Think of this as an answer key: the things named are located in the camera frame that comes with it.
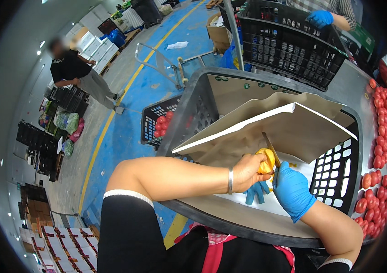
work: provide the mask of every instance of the silver bangle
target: silver bangle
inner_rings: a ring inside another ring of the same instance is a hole
[[[229,194],[233,193],[233,167],[229,168]]]

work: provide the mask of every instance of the yellow floor line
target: yellow floor line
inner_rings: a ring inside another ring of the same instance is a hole
[[[174,245],[174,240],[180,236],[180,233],[183,231],[186,222],[187,218],[185,216],[178,213],[175,215],[174,220],[172,221],[172,224],[169,227],[165,238],[163,239],[163,243],[165,244],[166,249]]]
[[[206,0],[202,0],[200,3],[198,3],[193,9],[191,9],[191,11],[189,11],[185,16],[183,16],[183,18],[181,18],[169,31],[168,33],[166,33],[164,35],[164,37],[158,41],[157,45],[154,47],[154,48],[158,48],[162,43],[163,41],[175,30],[176,27],[178,27],[181,22],[183,22],[194,10],[196,10],[202,3],[204,3]],[[146,63],[150,58],[151,56],[153,56],[153,53],[154,51],[151,51],[148,56],[145,58],[144,62]],[[139,68],[136,70],[136,72],[133,74],[133,76],[131,77],[130,81],[128,82],[127,86],[125,86],[125,92],[124,92],[124,95],[122,95],[121,99],[118,101],[118,103],[116,103],[116,105],[119,105],[121,103],[121,101],[124,99],[125,97],[125,94],[128,92],[129,88],[131,87],[131,85],[133,84],[134,80],[136,79],[136,77],[139,75],[139,72],[141,72],[141,70],[143,69],[144,65],[140,65]],[[89,163],[89,167],[87,168],[87,173],[86,173],[86,177],[84,178],[84,184],[83,184],[83,189],[81,190],[81,196],[80,196],[80,203],[78,205],[78,211],[79,213],[81,214],[82,213],[82,209],[83,209],[83,202],[84,202],[84,196],[86,194],[86,188],[87,188],[87,183],[89,183],[89,178],[90,178],[90,173],[92,172],[92,168],[93,168],[93,165],[95,163],[95,159],[97,158],[97,155],[98,155],[98,151],[100,150],[100,147],[101,147],[101,143],[103,142],[103,139],[104,139],[104,136],[106,135],[107,133],[107,129],[109,128],[109,125],[113,119],[115,115],[115,112],[112,111],[110,113],[110,116],[109,118],[107,119],[107,122],[106,124],[104,125],[104,129],[103,129],[103,132],[101,133],[100,135],[100,138],[98,139],[98,142],[97,142],[97,146],[95,147],[95,150],[93,151],[93,154],[92,154],[92,157],[90,159],[90,163]]]

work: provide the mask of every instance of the yellow fruit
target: yellow fruit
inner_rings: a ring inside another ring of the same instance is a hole
[[[267,148],[262,148],[258,150],[256,154],[264,154],[267,157],[267,160],[263,161],[260,164],[259,170],[257,172],[261,174],[270,173],[273,170],[275,164],[275,157],[273,151]]]

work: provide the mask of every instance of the grey sweatpants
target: grey sweatpants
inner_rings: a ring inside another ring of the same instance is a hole
[[[86,76],[80,78],[80,81],[81,83],[78,86],[79,88],[89,93],[89,95],[91,95],[100,104],[110,110],[113,110],[113,101],[109,100],[108,97],[112,99],[114,94],[110,91],[109,85],[107,85],[103,77],[101,77],[95,70],[91,69]]]

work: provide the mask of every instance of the man in black t-shirt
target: man in black t-shirt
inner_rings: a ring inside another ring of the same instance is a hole
[[[122,114],[124,108],[114,105],[113,102],[120,98],[124,90],[119,94],[113,94],[105,80],[89,66],[95,64],[95,61],[88,61],[77,51],[66,48],[59,38],[49,43],[49,50],[53,55],[51,75],[55,86],[75,84],[100,104]]]

